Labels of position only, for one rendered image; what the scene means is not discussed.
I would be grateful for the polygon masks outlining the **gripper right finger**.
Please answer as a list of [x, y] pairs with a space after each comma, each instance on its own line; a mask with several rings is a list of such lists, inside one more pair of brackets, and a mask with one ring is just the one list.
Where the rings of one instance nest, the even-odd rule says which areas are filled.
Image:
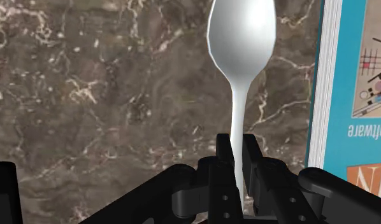
[[243, 135], [243, 177], [257, 218], [278, 224], [381, 224], [381, 198], [327, 171], [292, 173]]

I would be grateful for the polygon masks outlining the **turquoise book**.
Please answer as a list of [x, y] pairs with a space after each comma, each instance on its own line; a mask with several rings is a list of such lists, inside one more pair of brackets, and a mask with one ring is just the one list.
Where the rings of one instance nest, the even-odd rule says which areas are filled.
[[305, 163], [381, 197], [381, 0], [322, 0]]

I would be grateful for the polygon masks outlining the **white plastic spoon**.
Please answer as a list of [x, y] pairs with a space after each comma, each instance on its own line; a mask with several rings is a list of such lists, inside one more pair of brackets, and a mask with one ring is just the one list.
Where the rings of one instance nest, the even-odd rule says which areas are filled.
[[270, 60], [276, 38], [275, 0], [213, 0], [206, 40], [210, 57], [232, 91], [230, 142], [241, 207], [244, 207], [242, 146], [247, 94]]

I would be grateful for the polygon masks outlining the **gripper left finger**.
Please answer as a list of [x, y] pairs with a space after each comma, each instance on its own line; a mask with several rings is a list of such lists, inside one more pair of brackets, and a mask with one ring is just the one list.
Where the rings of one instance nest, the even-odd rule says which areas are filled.
[[228, 134], [217, 134], [216, 154], [197, 168], [174, 164], [79, 224], [192, 224], [203, 212], [207, 224], [243, 219]]

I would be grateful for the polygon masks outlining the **black flat device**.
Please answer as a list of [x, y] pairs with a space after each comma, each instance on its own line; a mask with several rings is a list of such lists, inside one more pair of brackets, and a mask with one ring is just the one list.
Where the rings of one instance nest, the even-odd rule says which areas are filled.
[[24, 224], [16, 165], [0, 161], [0, 224]]

